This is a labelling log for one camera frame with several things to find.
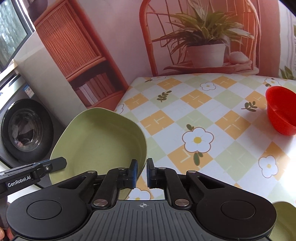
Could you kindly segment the red plastic bowl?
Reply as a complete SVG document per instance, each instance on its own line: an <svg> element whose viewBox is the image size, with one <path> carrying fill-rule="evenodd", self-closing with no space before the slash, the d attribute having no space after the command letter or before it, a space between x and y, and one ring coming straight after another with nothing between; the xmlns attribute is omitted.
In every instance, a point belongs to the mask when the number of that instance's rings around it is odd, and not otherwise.
<svg viewBox="0 0 296 241"><path fill-rule="evenodd" d="M267 116L276 131L284 136L295 135L295 92L272 86L265 93Z"/></svg>

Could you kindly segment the grey front-load washing machine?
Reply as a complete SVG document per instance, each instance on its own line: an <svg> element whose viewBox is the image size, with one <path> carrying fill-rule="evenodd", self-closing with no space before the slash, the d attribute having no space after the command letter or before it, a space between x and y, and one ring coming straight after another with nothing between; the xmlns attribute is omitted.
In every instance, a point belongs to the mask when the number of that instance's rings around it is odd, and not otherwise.
<svg viewBox="0 0 296 241"><path fill-rule="evenodd" d="M65 126L20 75L1 80L1 161L9 168L50 158Z"/></svg>

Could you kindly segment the floral checkered tablecloth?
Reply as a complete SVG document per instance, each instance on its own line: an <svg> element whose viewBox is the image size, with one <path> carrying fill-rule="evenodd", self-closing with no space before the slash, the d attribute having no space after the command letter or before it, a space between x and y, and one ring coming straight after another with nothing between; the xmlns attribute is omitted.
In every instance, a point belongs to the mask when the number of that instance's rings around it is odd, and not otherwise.
<svg viewBox="0 0 296 241"><path fill-rule="evenodd" d="M293 80L187 74L134 80L116 112L137 123L158 167L203 174L295 204L295 137L270 124L265 92Z"/></svg>

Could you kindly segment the printed room backdrop cloth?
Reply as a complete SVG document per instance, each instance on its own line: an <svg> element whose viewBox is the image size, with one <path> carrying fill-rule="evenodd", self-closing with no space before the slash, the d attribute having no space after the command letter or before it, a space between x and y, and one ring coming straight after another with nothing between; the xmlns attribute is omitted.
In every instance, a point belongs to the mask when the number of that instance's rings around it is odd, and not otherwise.
<svg viewBox="0 0 296 241"><path fill-rule="evenodd" d="M87 108L114 109L137 77L295 80L295 12L283 1L28 1L27 11Z"/></svg>

